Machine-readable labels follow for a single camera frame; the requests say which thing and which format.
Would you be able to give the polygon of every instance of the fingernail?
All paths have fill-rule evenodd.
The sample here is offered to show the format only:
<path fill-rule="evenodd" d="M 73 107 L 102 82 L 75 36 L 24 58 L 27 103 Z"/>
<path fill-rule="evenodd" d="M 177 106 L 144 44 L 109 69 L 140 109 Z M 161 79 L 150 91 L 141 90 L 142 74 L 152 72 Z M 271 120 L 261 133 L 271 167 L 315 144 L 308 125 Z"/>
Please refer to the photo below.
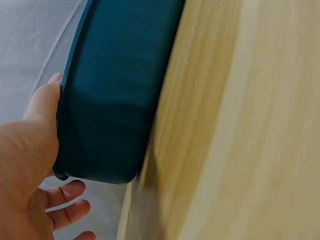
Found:
<path fill-rule="evenodd" d="M 56 73 L 51 77 L 51 79 L 49 80 L 49 83 L 50 84 L 51 83 L 57 83 L 57 82 L 59 82 L 61 80 L 61 78 L 62 78 L 62 75 L 60 73 Z"/>

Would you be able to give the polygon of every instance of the white sheet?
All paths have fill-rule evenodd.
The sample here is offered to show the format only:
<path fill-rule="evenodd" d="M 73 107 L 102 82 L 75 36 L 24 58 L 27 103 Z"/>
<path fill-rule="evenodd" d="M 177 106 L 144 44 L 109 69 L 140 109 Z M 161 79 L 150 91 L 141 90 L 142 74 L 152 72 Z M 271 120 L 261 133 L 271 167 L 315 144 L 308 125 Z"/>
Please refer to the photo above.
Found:
<path fill-rule="evenodd" d="M 0 0 L 0 121 L 20 119 L 34 90 L 62 72 L 86 0 Z M 55 233 L 56 240 L 93 231 L 115 240 L 125 186 L 85 181 L 91 213 Z M 54 177 L 42 187 L 61 184 Z"/>

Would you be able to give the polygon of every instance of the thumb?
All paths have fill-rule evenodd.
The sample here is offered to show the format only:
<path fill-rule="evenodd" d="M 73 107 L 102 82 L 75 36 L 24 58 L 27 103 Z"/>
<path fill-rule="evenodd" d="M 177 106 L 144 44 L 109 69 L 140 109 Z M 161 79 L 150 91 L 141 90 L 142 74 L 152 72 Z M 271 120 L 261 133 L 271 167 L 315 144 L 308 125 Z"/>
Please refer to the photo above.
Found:
<path fill-rule="evenodd" d="M 54 74 L 47 85 L 34 92 L 23 119 L 41 119 L 56 127 L 61 77 L 60 73 Z"/>

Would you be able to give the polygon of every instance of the teal bowl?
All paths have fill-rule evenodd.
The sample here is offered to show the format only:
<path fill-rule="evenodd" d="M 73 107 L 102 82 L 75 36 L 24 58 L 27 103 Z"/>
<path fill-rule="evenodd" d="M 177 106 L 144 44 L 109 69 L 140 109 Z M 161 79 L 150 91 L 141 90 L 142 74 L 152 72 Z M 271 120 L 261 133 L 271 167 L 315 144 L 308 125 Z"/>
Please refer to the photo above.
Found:
<path fill-rule="evenodd" d="M 130 182 L 142 167 L 184 0 L 89 0 L 57 112 L 57 178 Z"/>

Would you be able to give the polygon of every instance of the light wood panel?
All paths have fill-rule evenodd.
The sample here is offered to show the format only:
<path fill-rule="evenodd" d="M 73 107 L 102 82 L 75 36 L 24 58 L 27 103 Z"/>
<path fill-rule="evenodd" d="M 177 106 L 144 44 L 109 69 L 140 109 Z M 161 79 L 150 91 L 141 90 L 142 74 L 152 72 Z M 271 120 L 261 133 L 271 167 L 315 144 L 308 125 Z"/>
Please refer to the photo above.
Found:
<path fill-rule="evenodd" d="M 320 239 L 320 0 L 187 0 L 119 240 Z"/>

